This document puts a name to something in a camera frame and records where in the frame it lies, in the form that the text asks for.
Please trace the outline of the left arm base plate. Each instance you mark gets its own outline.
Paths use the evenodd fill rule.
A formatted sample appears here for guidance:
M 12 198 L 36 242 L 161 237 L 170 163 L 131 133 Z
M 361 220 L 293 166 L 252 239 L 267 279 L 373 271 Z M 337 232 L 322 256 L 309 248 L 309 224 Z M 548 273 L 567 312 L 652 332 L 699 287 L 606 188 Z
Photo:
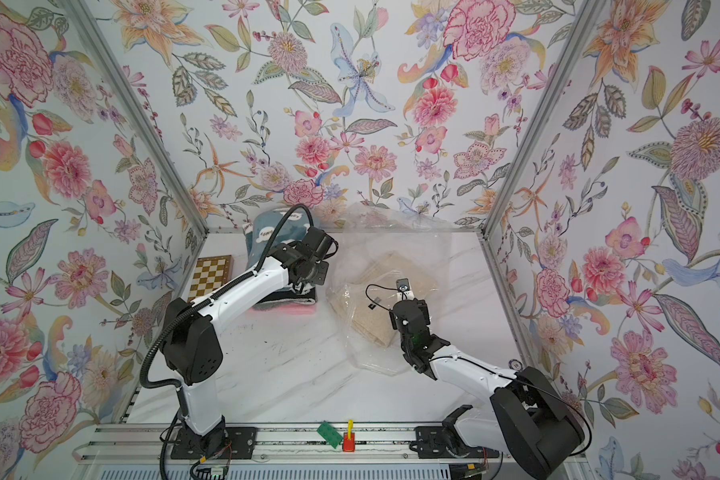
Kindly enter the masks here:
M 171 460 L 199 460 L 221 458 L 250 460 L 256 444 L 255 427 L 216 427 L 207 435 L 196 434 L 182 427 L 170 452 Z

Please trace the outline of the clear plastic vacuum bag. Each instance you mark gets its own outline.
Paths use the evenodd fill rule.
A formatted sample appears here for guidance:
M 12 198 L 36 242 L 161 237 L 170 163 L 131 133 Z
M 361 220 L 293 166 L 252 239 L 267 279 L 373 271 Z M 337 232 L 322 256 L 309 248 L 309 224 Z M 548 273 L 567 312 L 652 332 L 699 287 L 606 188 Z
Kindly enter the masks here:
M 353 367 L 386 376 L 409 368 L 389 314 L 400 300 L 433 306 L 443 296 L 452 234 L 448 223 L 426 215 L 349 207 L 326 301 Z

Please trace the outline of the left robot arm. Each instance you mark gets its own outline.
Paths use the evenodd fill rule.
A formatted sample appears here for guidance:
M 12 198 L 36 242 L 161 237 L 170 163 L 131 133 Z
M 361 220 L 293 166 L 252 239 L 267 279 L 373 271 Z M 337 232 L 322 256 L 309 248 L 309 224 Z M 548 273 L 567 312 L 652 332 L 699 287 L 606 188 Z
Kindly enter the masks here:
M 174 301 L 168 308 L 172 328 L 159 350 L 178 375 L 180 415 L 193 434 L 208 437 L 225 426 L 216 386 L 224 359 L 220 335 L 270 294 L 324 284 L 327 259 L 337 252 L 338 242 L 312 226 L 301 240 L 265 248 L 259 262 L 211 294 L 191 303 Z

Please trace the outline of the pink blanket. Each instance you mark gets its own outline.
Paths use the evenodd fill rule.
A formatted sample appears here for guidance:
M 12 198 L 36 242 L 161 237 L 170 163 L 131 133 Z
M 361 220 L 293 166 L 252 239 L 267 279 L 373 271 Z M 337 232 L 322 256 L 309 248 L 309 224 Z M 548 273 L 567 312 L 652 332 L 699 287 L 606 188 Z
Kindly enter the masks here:
M 317 305 L 301 303 L 267 303 L 254 305 L 251 308 L 251 311 L 256 313 L 272 313 L 280 316 L 304 316 L 316 313 Z

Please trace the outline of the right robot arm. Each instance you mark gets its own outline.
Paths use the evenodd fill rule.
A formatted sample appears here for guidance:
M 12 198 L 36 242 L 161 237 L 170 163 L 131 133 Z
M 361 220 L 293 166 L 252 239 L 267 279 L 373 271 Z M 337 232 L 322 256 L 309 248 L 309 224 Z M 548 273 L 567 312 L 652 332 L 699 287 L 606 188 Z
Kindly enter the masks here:
M 427 303 L 398 301 L 389 312 L 406 362 L 419 374 L 456 386 L 481 401 L 463 405 L 438 427 L 416 430 L 422 458 L 509 456 L 532 478 L 546 479 L 591 437 L 585 419 L 536 368 L 490 365 L 433 334 Z

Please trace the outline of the cream blanket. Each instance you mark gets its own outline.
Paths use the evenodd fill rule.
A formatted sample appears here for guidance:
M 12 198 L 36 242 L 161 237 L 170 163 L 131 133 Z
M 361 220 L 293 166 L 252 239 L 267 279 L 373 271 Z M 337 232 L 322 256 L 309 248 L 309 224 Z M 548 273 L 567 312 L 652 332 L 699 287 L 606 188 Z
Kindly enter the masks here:
M 414 299 L 425 299 L 439 289 L 427 270 L 396 251 L 383 253 L 365 269 L 344 267 L 342 271 L 352 276 L 328 289 L 328 303 L 350 332 L 380 348 L 389 347 L 396 334 L 389 318 L 399 301 L 396 281 L 408 278 Z

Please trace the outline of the black white patterned blanket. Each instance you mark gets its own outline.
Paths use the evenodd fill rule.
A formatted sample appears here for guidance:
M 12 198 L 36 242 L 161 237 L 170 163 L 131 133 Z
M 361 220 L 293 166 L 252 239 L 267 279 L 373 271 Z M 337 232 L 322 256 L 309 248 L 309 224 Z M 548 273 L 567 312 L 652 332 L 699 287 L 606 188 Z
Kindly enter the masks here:
M 315 289 L 296 292 L 292 289 L 281 289 L 270 293 L 259 301 L 259 304 L 314 304 L 317 301 Z

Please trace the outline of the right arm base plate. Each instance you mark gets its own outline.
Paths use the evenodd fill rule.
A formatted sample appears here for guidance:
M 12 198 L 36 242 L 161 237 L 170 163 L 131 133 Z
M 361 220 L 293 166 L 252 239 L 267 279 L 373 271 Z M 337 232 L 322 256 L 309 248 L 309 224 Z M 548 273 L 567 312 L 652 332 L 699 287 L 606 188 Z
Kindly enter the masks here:
M 419 459 L 482 459 L 484 451 L 470 447 L 457 435 L 455 430 L 444 426 L 418 426 L 409 449 Z

